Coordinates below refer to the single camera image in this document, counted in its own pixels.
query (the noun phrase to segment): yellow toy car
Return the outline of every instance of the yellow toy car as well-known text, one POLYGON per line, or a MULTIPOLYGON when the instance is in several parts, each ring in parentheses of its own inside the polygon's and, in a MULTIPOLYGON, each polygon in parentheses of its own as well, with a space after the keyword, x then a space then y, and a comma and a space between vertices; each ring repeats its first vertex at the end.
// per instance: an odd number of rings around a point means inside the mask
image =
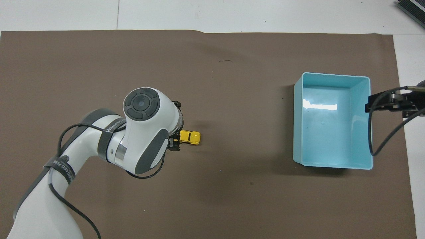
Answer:
POLYGON ((189 143, 192 145, 198 145, 200 141, 201 141, 201 133, 197 131, 188 131, 188 130, 180 131, 180 142, 189 143))

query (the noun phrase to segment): cable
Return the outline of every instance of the cable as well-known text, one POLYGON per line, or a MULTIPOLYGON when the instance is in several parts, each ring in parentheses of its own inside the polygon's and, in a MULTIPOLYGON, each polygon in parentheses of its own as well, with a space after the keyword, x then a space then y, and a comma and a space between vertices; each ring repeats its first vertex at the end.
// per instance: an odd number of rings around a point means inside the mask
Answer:
POLYGON ((161 168, 162 168, 162 166, 164 165, 164 157, 165 157, 165 155, 164 156, 162 156, 162 158, 161 158, 161 165, 159 166, 159 168, 158 168, 158 170, 156 170, 155 171, 155 173, 153 173, 153 174, 151 174, 151 175, 149 175, 149 176, 137 176, 137 175, 134 175, 134 174, 132 174, 131 172, 129 172, 129 171, 127 171, 126 170, 126 172, 130 175, 130 176, 132 176, 132 177, 134 177, 134 178, 137 178, 137 179, 148 179, 148 178, 151 178, 151 177, 153 177, 153 176, 155 176, 160 170, 161 170, 161 168))
POLYGON ((76 207, 74 207, 70 202, 68 202, 66 199, 64 199, 53 187, 52 182, 52 168, 49 171, 49 178, 48 178, 48 185, 50 188, 50 191, 53 193, 53 195, 59 199, 61 202, 63 202, 65 205, 67 205, 70 209, 72 209, 74 212, 76 212, 78 215, 80 215, 82 218, 84 218, 96 231, 97 238, 101 239, 100 232, 97 229, 96 225, 90 220, 88 216, 86 216, 82 211, 78 210, 76 207))
POLYGON ((409 116, 408 118, 406 118, 406 120, 404 120, 403 122, 401 122, 399 125, 397 125, 396 128, 394 128, 391 133, 384 139, 384 141, 381 143, 381 145, 378 147, 378 149, 373 152, 372 149, 372 129, 371 129, 371 125, 372 125, 372 112, 375 111, 376 109, 376 105, 378 104, 378 102, 385 97, 386 95, 390 94, 393 91, 398 91, 398 90, 406 90, 407 86, 402 86, 402 87, 397 87, 397 88, 393 88, 390 90, 387 90, 385 92, 383 92, 382 94, 380 94, 380 96, 378 96, 376 98, 376 100, 373 102, 371 109, 369 111, 369 119, 368 119, 368 141, 369 141, 369 152, 372 156, 376 156, 381 150, 382 148, 388 143, 388 141, 391 139, 391 137, 393 137, 397 131, 399 131, 399 129, 401 129, 405 124, 407 124, 409 121, 413 120, 414 118, 416 118, 417 116, 425 113, 425 108, 421 109, 420 111, 417 111, 416 113, 414 113, 413 115, 409 116))
POLYGON ((62 132, 62 134, 60 135, 60 137, 59 137, 59 142, 58 142, 58 144, 57 144, 57 154, 56 154, 56 156, 57 157, 60 157, 61 155, 62 155, 62 150, 61 150, 61 147, 62 147, 62 139, 63 139, 63 137, 65 136, 65 134, 69 131, 69 130, 71 130, 72 128, 74 128, 74 127, 81 127, 81 126, 84 126, 84 127, 89 127, 89 128, 94 128, 94 129, 97 129, 97 130, 99 130, 99 131, 103 131, 103 129, 102 128, 99 128, 99 127, 97 127, 97 126, 94 126, 94 125, 90 125, 90 124, 84 124, 84 123, 78 123, 78 124, 74 124, 74 125, 71 125, 71 126, 69 126, 68 128, 66 128, 63 132, 62 132))

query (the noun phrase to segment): white table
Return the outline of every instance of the white table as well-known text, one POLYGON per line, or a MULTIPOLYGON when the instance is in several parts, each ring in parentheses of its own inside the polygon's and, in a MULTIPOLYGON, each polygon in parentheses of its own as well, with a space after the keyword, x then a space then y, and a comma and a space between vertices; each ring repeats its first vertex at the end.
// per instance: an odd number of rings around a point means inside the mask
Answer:
MULTIPOLYGON (((394 0, 1 0, 0 31, 191 29, 393 34, 400 85, 416 85, 425 80, 425 29, 395 4, 394 0)), ((405 126, 420 239, 425 239, 424 134, 424 118, 405 126)))

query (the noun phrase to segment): light blue plastic bin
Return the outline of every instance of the light blue plastic bin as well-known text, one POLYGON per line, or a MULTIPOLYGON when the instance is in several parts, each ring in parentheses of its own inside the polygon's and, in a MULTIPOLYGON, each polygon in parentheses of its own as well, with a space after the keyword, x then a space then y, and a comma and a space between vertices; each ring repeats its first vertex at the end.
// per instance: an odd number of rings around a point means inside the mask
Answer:
POLYGON ((368 77, 304 73, 294 91, 294 161, 304 166, 371 169, 368 77))

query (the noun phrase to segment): brown mat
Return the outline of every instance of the brown mat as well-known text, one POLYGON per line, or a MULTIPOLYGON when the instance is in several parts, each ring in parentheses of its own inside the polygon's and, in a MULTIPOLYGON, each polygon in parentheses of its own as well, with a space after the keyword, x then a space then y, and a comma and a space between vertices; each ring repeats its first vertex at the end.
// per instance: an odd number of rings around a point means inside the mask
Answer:
MULTIPOLYGON (((122 114, 126 94, 150 86, 181 102, 201 144, 168 151, 147 180, 90 158, 66 198, 103 238, 415 238, 404 131, 370 171, 292 160, 306 71, 368 76, 373 93, 399 85, 391 35, 3 32, 0 237, 62 130, 96 108, 122 114)), ((402 120, 374 117, 376 143, 402 120)))

